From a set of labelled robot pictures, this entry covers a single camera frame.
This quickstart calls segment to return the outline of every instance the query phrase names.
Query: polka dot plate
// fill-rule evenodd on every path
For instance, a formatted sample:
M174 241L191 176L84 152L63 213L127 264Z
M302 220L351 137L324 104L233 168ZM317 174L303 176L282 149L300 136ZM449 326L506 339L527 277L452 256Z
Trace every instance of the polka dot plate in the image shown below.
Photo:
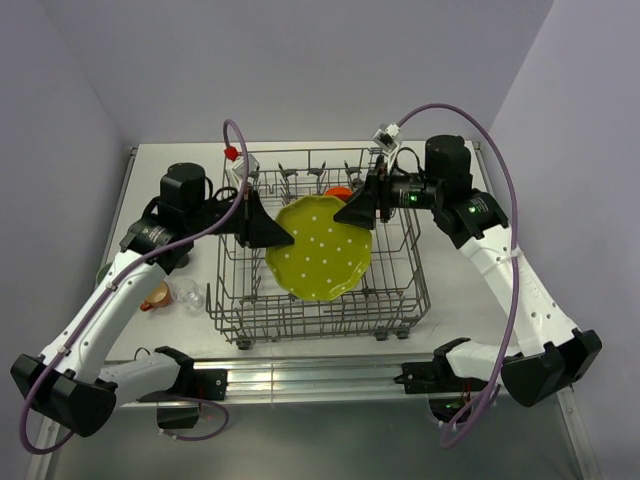
M343 206L337 197L309 195L276 217L295 243L268 248L266 262L278 285L302 300L338 298L371 264L371 232L333 221Z

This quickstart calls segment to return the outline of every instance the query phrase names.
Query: purple cable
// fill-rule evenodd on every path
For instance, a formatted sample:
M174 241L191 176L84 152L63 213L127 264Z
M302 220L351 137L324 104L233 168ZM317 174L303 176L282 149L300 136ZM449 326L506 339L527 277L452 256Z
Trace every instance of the purple cable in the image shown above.
M228 128L229 127L231 127L231 129L234 131L234 133L238 137L238 142L240 143L240 148L242 149L242 152L243 153L248 152L249 150L247 148L247 143L245 142L244 136L242 135L242 132L240 131L240 128L238 127L238 125L233 120L230 120L230 119L225 120L223 125L222 125L222 135L224 137L225 145L227 147L230 146L229 133L228 133ZM158 255L161 255L161 254L163 254L165 252L173 250L174 248L181 247L182 245L185 245L187 243L194 242L194 241L196 241L196 240L198 240L198 239L200 239L200 238L202 238L202 237L204 237L206 235L210 235L215 230L220 228L220 226L222 226L227 220L229 220L229 218L231 218L231 216L235 213L235 211L240 206L240 203L242 202L242 197L243 197L242 193L244 192L244 190L245 190L245 188L247 186L248 178L249 178L249 162L245 161L244 162L244 171L243 171L242 183L240 184L240 188L238 189L238 195L233 200L233 203L231 204L231 207L229 208L227 213L225 213L222 216L222 218L220 218L220 220L218 220L216 223L211 225L209 228L204 229L200 233L196 233L195 235L192 235L190 237L183 238L182 240L178 240L175 243L170 243L170 244L165 245L163 247L156 248L155 250L153 250L153 251L151 251L151 252L149 252L149 253L147 253L145 255L142 255L140 258L138 258L137 260L131 262L129 265L127 265L125 268L123 268L122 272L120 272L120 274L117 275L112 280L112 282L111 282L112 285L114 285L115 287L120 285L120 283L122 283L122 281L127 277L127 275L129 275L136 267L138 267L139 265L143 264L147 260L155 258ZM84 332L85 328L91 322L91 320L93 319L94 315L104 305L104 303L107 301L107 299L111 296L112 293L113 293L113 290L105 288L105 290L98 297L98 299L95 301L95 303L93 305L91 305L91 307L87 311L86 315L82 318L82 320L78 324L77 328L73 332L71 332L71 334L69 335L69 338L63 344L64 349L71 350L71 347L73 347L73 344L76 342L78 337L80 337L80 335L82 335L82 332ZM64 355L65 354L61 352L61 353L57 353L53 357L53 359L51 360L49 365L47 365L45 367L45 369L42 371L40 376L34 382L33 386L29 390L29 393L27 393L27 396L25 397L24 404L22 405L22 410L20 412L20 443L25 448L25 450L27 450L29 453L32 453L34 455L46 455L48 453L55 452L60 447L62 447L65 443L67 443L69 441L69 439L73 436L73 432L69 432L69 433L67 433L67 435L65 435L65 437L62 440L60 440L60 442L58 442L57 444L55 444L55 445L53 445L53 446L51 446L49 448L37 448L33 444L31 444L31 442L29 441L29 438L27 437L27 418L29 417L29 410L31 408L31 405L32 405L33 401L36 398L38 390L40 390L40 387L42 386L42 384L44 383L46 378L49 376L49 374L52 372L52 370L60 363L60 361L62 360Z
M201 400L198 398L190 398L190 397L180 397L177 395L171 395L171 399L173 400L179 400L182 402L196 402L196 403L202 403L205 405L209 405L210 407L214 407L217 408L218 410L220 410L222 413L224 413L224 422L222 422L222 425L220 425L220 427L218 427L217 430L208 433L206 435L202 435L200 437L185 437L184 435L177 435L173 432L170 432L168 430L164 430L162 433L164 435L167 435L168 437L173 438L174 440L182 440L183 442L199 442L201 440L209 440L210 438L216 437L218 435L220 435L222 433L222 431L227 428L227 425L229 424L229 410L227 410L225 407L223 407L222 405L220 405L219 403L216 403L212 400Z
M513 186L513 181L511 180L511 175L509 174L509 169L507 168L507 164L504 161L504 157L500 153L500 149L498 148L496 143L491 138L491 135L489 135L489 132L487 132L487 130L467 112L465 112L461 108L449 105L447 103L428 103L414 110L411 110L398 122L398 126L402 127L409 119L411 119L418 113L434 108L450 110L467 119L480 132L480 134L482 134L484 139L491 147L491 150L493 150L493 153L495 154L496 158L498 159L498 163L500 164L500 168L502 168L502 173L504 174L505 180L507 181L507 187L509 189L509 198L511 199L511 251L515 251L518 246L518 203L516 200L515 187ZM500 369L502 368L502 363L504 361L504 357L506 356L507 348L509 347L509 341L511 340L511 334L513 333L513 327L516 323L516 311L518 309L518 298L520 296L520 275L518 274L519 265L518 258L516 256L511 257L511 268L513 270L511 308L509 309L507 326L505 328L504 337L502 338L502 343L500 344L500 348L498 350L496 363L493 367L493 370L491 371L491 376L489 377L487 386L482 390L482 392L476 395L473 399L471 399L469 403L467 403L462 409L460 409L460 411L453 416L451 421L446 424L446 427L443 430L442 437L440 439L440 444L443 448L455 447L471 432L476 423L487 412L489 406L493 404L500 390L500 385L497 385L498 376L500 375ZM460 429L455 437L453 437L452 439L448 439L449 434L453 431L453 426L456 424L456 421L462 415L464 415L465 412L475 403L478 403L478 406L473 410L473 412L471 412L469 418L464 422L464 426Z

